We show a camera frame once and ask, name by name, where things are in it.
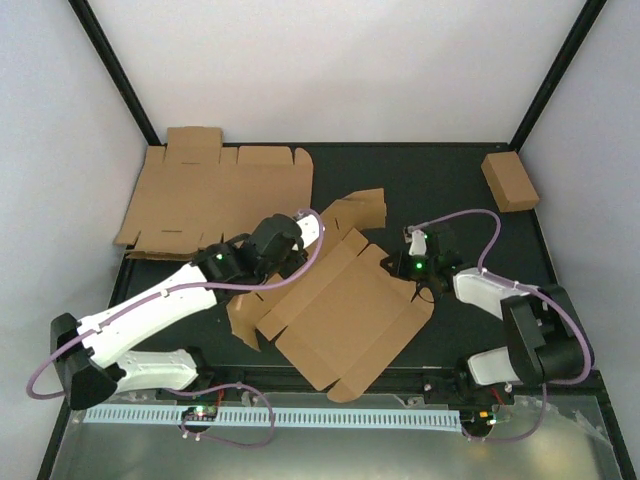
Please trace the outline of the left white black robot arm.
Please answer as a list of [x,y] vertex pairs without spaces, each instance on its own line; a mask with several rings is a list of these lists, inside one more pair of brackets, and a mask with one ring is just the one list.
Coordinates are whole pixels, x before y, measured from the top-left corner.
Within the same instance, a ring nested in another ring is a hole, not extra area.
[[[249,292],[283,287],[315,262],[325,227],[307,210],[274,214],[251,233],[212,244],[171,276],[102,312],[81,319],[64,313],[50,324],[53,365],[70,409],[97,406],[115,394],[183,390],[193,399],[214,388],[213,372],[194,350],[142,352],[137,345],[195,313]],[[278,282],[271,283],[277,276]]]

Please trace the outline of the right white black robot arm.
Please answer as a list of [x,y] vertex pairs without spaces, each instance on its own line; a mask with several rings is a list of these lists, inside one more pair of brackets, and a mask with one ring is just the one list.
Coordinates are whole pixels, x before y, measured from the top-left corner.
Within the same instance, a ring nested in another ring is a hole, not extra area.
[[476,403],[496,384],[577,384],[593,367],[593,351],[566,290],[522,284],[474,266],[461,257],[451,228],[410,227],[408,246],[383,258],[393,278],[412,282],[431,302],[452,294],[500,320],[506,345],[461,361],[454,379],[457,396]]

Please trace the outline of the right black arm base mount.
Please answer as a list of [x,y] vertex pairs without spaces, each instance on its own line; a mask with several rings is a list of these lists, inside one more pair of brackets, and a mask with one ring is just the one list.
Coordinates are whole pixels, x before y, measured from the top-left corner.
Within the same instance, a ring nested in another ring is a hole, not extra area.
[[502,391],[502,383],[489,386],[476,383],[467,358],[459,358],[453,367],[425,370],[422,383],[427,403],[443,403],[451,408],[514,404],[514,396]]

